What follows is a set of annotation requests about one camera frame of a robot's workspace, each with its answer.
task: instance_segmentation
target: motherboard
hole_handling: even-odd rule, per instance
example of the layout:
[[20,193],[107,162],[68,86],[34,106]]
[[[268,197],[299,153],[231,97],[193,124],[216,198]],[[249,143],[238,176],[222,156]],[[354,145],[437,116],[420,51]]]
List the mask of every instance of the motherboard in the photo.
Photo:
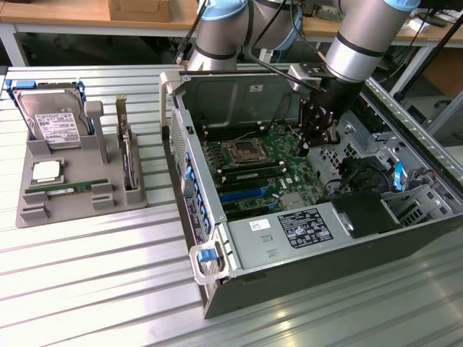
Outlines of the motherboard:
[[298,142],[283,122],[258,134],[202,142],[228,220],[310,206],[323,196],[307,158],[294,156]]

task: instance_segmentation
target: wooden desk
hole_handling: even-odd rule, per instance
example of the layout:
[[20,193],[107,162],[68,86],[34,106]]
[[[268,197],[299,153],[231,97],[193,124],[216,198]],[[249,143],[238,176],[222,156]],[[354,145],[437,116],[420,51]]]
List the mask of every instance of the wooden desk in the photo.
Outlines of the wooden desk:
[[[111,21],[108,0],[34,0],[32,4],[14,4],[0,1],[0,39],[12,64],[23,67],[27,64],[17,33],[96,34],[182,37],[196,17],[196,0],[171,0],[171,22],[125,22]],[[304,21],[304,33],[314,42],[332,42],[340,23],[319,18]],[[401,90],[417,68],[450,29],[430,27],[413,43],[421,49],[415,55],[393,93]],[[401,30],[394,46],[409,45],[416,32]],[[463,47],[463,28],[451,39],[449,47]]]

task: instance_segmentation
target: green circuit board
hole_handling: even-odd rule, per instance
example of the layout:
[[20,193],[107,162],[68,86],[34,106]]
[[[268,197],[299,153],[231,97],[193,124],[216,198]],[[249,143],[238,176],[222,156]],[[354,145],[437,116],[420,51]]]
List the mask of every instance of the green circuit board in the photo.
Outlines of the green circuit board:
[[[224,190],[226,190],[227,194],[233,194],[235,192],[246,192],[248,189],[258,189],[259,187],[265,189],[265,194],[261,197],[222,201],[229,220],[243,218],[243,215],[250,212],[254,216],[288,210],[288,206],[284,204],[284,196],[294,192],[299,193],[307,206],[314,205],[322,197],[323,185],[318,180],[317,173],[313,170],[307,158],[294,156],[294,149],[298,142],[299,139],[290,131],[288,126],[275,124],[266,134],[257,138],[246,137],[240,140],[203,143],[203,152],[219,196]],[[244,148],[241,153],[252,152],[252,156],[243,155],[241,158],[234,156],[234,150],[238,145]],[[237,163],[237,159],[244,162],[251,159],[255,159],[255,161]],[[281,164],[281,162],[284,164],[280,166],[277,176],[273,176],[275,168],[252,169],[259,164],[264,166],[266,163]],[[221,178],[224,174],[220,173],[220,170],[225,171],[226,169],[240,172],[242,170],[242,177],[247,179],[242,183],[232,182],[233,184],[227,184],[228,182],[223,182]],[[264,174],[272,177],[258,178],[257,172],[263,171],[265,171]]]

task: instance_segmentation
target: hard disk drive label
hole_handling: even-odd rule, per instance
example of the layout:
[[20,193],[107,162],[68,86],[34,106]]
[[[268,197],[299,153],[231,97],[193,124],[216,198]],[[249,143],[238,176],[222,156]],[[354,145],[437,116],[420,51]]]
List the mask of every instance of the hard disk drive label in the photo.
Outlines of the hard disk drive label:
[[72,113],[36,114],[35,119],[43,138],[50,144],[80,140]]
[[278,219],[293,248],[302,248],[333,239],[333,235],[316,208],[279,215]]

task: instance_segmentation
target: metal slat surface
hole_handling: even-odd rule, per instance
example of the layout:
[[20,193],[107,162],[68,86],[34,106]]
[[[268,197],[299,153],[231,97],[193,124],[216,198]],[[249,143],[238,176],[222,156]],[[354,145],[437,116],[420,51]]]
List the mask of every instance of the metal slat surface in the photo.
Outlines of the metal slat surface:
[[116,94],[127,94],[149,207],[16,229],[26,132],[3,90],[0,346],[463,343],[461,231],[398,262],[204,320],[161,146],[157,82],[158,75],[168,68],[174,67],[10,69],[10,79],[51,82],[82,78],[89,86],[88,99],[103,101],[105,133],[116,131]]

